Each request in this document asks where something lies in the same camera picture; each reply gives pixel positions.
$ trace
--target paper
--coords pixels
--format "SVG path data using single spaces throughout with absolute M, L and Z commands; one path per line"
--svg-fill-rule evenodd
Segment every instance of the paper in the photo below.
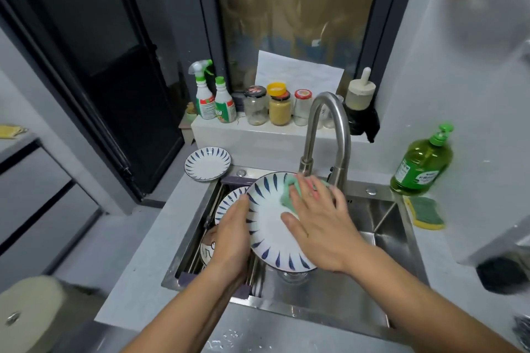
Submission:
M 267 87 L 271 82 L 284 82 L 291 94 L 305 88 L 315 97 L 324 91 L 335 93 L 343 72 L 344 69 L 260 50 L 255 84 Z

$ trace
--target stainless steel sink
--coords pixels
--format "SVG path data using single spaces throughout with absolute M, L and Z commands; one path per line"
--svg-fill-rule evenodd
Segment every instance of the stainless steel sink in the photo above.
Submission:
M 251 184 L 270 172 L 273 171 L 231 167 L 223 180 L 210 185 L 162 282 L 163 287 L 182 290 L 203 269 L 200 240 L 213 226 L 212 214 L 222 198 L 231 189 Z M 403 268 L 428 284 L 401 196 L 388 186 L 351 180 L 346 182 L 345 190 L 350 216 L 364 239 L 381 247 Z M 230 302 L 407 343 L 406 335 L 395 329 L 379 306 L 346 275 L 320 269 L 292 275 L 269 267 L 251 254 L 247 280 L 239 296 L 242 295 L 246 298 L 232 297 Z

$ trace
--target label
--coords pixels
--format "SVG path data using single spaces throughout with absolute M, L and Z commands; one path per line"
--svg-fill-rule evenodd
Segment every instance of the label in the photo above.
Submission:
M 197 98 L 197 110 L 203 119 L 209 120 L 215 117 L 215 99 L 210 96 L 208 99 Z
M 431 184 L 439 173 L 440 170 L 420 168 L 412 162 L 403 159 L 394 178 L 401 186 L 418 190 Z
M 237 113 L 235 111 L 234 100 L 231 99 L 230 101 L 226 103 L 215 102 L 215 114 L 217 115 L 219 120 L 223 123 L 233 122 L 237 116 Z

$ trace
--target plate with blue pattern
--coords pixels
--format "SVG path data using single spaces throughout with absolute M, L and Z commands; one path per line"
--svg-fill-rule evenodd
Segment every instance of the plate with blue pattern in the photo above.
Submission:
M 289 174 L 293 173 L 270 173 L 248 188 L 250 209 L 247 225 L 251 248 L 259 258 L 272 268 L 298 274 L 316 267 L 304 255 L 280 218 L 283 212 L 291 212 L 280 203 L 283 183 Z
M 221 221 L 221 218 L 226 214 L 226 211 L 232 206 L 234 202 L 237 201 L 240 195 L 245 194 L 248 190 L 248 187 L 240 187 L 235 189 L 234 191 L 230 191 L 228 196 L 222 199 L 221 203 L 217 207 L 217 210 L 215 212 L 214 221 L 215 224 L 218 225 Z
M 184 163 L 186 175 L 199 181 L 210 181 L 224 175 L 232 158 L 227 150 L 207 146 L 192 152 Z

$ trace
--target pull-down faucet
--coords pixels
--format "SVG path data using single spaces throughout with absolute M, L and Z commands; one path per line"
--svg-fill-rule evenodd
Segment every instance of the pull-down faucet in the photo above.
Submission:
M 336 152 L 335 166 L 329 177 L 329 184 L 337 186 L 344 192 L 348 164 L 350 163 L 351 139 L 348 117 L 339 99 L 330 92 L 322 92 L 313 101 L 309 111 L 308 133 L 305 136 L 304 155 L 300 159 L 300 171 L 309 176 L 313 170 L 313 147 L 315 145 L 316 128 L 319 123 L 320 110 L 326 105 L 335 123 L 336 141 L 339 149 Z

